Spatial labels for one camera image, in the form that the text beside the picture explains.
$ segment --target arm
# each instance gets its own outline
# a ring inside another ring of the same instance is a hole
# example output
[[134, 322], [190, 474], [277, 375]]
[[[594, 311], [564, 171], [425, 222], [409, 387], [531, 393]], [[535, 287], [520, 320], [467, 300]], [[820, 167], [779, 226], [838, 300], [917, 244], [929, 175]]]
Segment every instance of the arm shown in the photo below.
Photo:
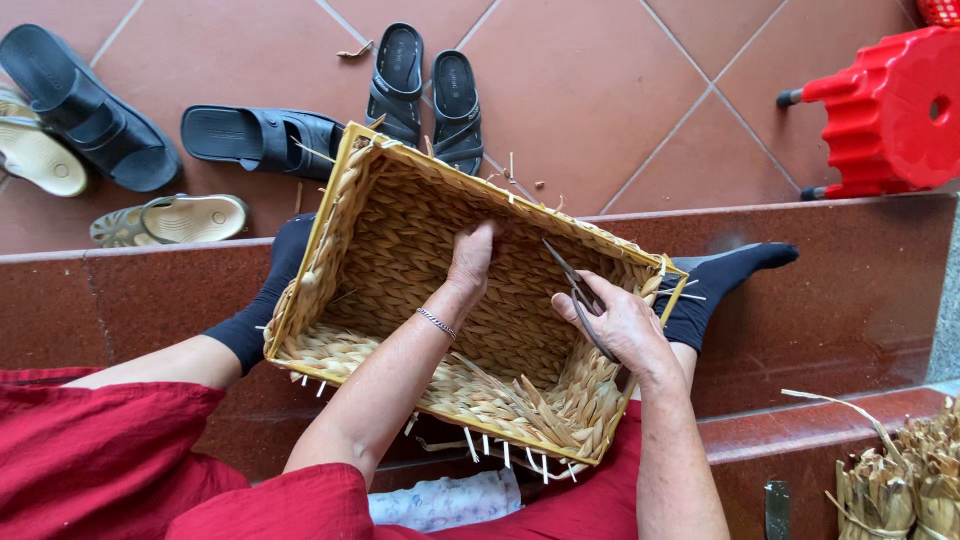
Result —
[[[640, 538], [730, 538], [687, 376], [663, 337], [660, 319], [637, 296], [590, 272], [581, 274], [608, 307], [600, 317], [587, 313], [590, 325], [636, 376], [643, 396], [643, 458], [636, 482]], [[558, 294], [553, 303], [583, 330], [568, 296]]]
[[[423, 306], [458, 331], [487, 291], [493, 221], [459, 233], [446, 283]], [[349, 463], [368, 487], [380, 459], [413, 412], [453, 339], [414, 313], [347, 380], [303, 433], [284, 473], [321, 463]]]

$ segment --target red basket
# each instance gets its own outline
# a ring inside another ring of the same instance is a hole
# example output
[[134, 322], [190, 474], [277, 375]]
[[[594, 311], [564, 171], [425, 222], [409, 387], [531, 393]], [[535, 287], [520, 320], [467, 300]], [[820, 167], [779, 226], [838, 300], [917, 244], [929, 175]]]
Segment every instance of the red basket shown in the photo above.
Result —
[[926, 24], [944, 28], [960, 27], [960, 0], [917, 0]]

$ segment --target metal tool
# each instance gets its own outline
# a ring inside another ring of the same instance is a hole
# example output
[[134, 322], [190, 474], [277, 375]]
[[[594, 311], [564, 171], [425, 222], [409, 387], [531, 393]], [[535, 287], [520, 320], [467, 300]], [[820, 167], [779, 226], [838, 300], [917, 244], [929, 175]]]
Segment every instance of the metal tool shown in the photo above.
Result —
[[767, 482], [767, 540], [790, 540], [790, 485]]
[[590, 288], [580, 274], [578, 274], [572, 266], [567, 264], [563, 257], [560, 257], [560, 254], [557, 253], [557, 250], [553, 249], [553, 246], [550, 245], [550, 242], [546, 241], [546, 238], [541, 238], [541, 240], [543, 240], [543, 245], [546, 246], [546, 249], [550, 250], [550, 253], [563, 268], [564, 274], [566, 274], [566, 280], [569, 281], [573, 287], [573, 290], [570, 291], [570, 298], [573, 299], [573, 308], [577, 310], [577, 317], [579, 317], [580, 322], [584, 324], [584, 329], [587, 331], [590, 339], [593, 340], [593, 345], [596, 345], [597, 350], [599, 350], [603, 356], [606, 356], [609, 361], [616, 364], [620, 363], [619, 358], [600, 342], [600, 339], [593, 331], [593, 327], [590, 325], [587, 316], [581, 308], [581, 305], [583, 305], [590, 315], [599, 317], [607, 311], [607, 305], [604, 304], [603, 299], [593, 292], [593, 289]]

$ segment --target stool hole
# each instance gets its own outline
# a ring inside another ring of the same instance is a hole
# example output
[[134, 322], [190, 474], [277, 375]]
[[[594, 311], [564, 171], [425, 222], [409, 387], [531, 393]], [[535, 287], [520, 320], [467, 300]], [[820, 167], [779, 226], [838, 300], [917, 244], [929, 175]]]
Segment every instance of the stool hole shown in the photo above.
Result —
[[930, 103], [930, 120], [934, 124], [943, 124], [947, 121], [950, 109], [950, 100], [947, 96], [939, 96]]

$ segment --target woven basket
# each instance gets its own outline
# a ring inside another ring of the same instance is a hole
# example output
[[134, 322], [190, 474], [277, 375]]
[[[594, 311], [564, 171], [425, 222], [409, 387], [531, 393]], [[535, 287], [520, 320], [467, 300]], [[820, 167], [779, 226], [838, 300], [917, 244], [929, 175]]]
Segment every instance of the woven basket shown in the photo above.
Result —
[[297, 372], [295, 380], [304, 374], [341, 385], [444, 282], [454, 235], [488, 217], [516, 225], [515, 248], [492, 264], [486, 298], [417, 410], [575, 470], [597, 465], [627, 404], [614, 382], [620, 367], [550, 305], [570, 285], [541, 238], [573, 267], [649, 305], [663, 275], [681, 275], [662, 322], [686, 274], [666, 256], [515, 198], [363, 126], [351, 123], [344, 133], [300, 273], [265, 330], [266, 358]]

